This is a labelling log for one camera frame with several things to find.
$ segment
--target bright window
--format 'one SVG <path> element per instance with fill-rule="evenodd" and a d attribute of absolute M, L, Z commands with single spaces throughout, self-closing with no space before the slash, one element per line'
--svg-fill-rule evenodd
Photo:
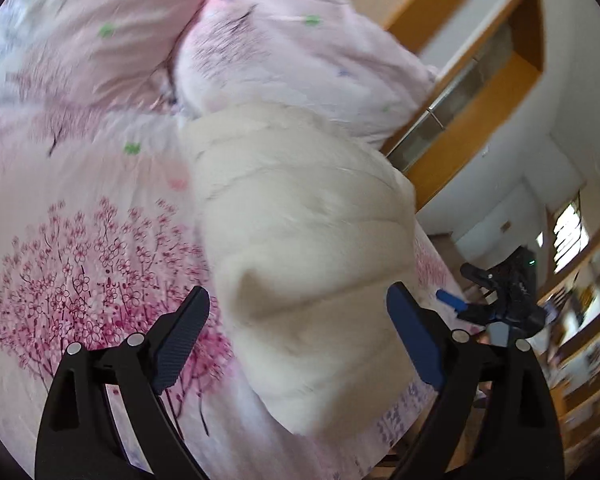
<path fill-rule="evenodd" d="M 558 217 L 555 228 L 555 272 L 566 266 L 589 243 L 589 234 L 573 204 Z"/>

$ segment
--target metal screw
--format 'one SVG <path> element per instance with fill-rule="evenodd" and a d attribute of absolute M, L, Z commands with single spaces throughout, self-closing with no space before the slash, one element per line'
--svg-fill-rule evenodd
<path fill-rule="evenodd" d="M 144 335 L 139 332 L 136 332 L 135 334 L 132 334 L 128 338 L 126 338 L 126 344 L 128 344 L 129 346 L 141 345 L 143 341 Z"/>
<path fill-rule="evenodd" d="M 525 341 L 524 339 L 518 339 L 516 341 L 516 348 L 521 352 L 528 352 L 529 350 L 531 350 L 531 345 L 528 341 Z"/>
<path fill-rule="evenodd" d="M 75 355 L 77 354 L 80 350 L 82 350 L 82 345 L 80 343 L 78 343 L 77 341 L 75 343 L 71 343 L 67 348 L 66 348 L 66 352 L 69 355 Z"/>
<path fill-rule="evenodd" d="M 457 343 L 466 343 L 467 341 L 469 341 L 469 335 L 464 330 L 454 330 L 451 333 L 451 337 Z"/>

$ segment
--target green spot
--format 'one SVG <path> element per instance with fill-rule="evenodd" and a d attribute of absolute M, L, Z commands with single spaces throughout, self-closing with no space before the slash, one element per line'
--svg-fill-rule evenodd
<path fill-rule="evenodd" d="M 140 143 L 139 142 L 128 142 L 125 144 L 125 153 L 127 155 L 137 155 L 140 153 Z"/>
<path fill-rule="evenodd" d="M 322 20 L 320 19 L 320 16 L 317 16 L 316 14 L 309 14 L 308 16 L 304 17 L 304 22 L 307 25 L 315 27 L 315 25 L 320 25 Z"/>
<path fill-rule="evenodd" d="M 110 38 L 113 36 L 113 33 L 116 31 L 116 28 L 113 26 L 113 23 L 105 23 L 102 27 L 100 27 L 99 35 L 101 38 Z"/>

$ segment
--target bed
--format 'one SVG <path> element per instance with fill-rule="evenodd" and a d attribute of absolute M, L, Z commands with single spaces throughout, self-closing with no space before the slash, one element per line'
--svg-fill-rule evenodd
<path fill-rule="evenodd" d="M 193 218 L 183 121 L 253 100 L 309 108 L 379 148 L 434 71 L 348 0 L 6 0 L 0 8 L 0 439 L 30 474 L 68 341 L 144 332 L 193 285 L 211 314 L 163 397 L 210 478 L 359 480 L 432 399 L 414 380 L 366 431 L 284 430 L 251 390 Z M 425 306 L 461 294 L 416 226 Z M 146 466 L 109 391 L 131 462 Z"/>

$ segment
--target bed sheet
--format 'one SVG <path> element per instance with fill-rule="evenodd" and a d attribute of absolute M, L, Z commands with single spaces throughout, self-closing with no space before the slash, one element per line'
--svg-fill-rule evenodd
<path fill-rule="evenodd" d="M 210 320 L 163 400 L 210 478 L 358 480 L 433 392 L 413 381 L 371 427 L 337 444 L 292 435 L 267 413 L 222 330 L 191 223 L 181 121 L 0 107 L 0 437 L 32 473 L 46 390 L 67 344 L 119 343 L 203 285 Z M 437 288 L 460 291 L 420 227 L 414 251 L 425 306 L 464 326 L 435 300 Z M 120 398 L 110 396 L 128 453 L 142 465 Z"/>

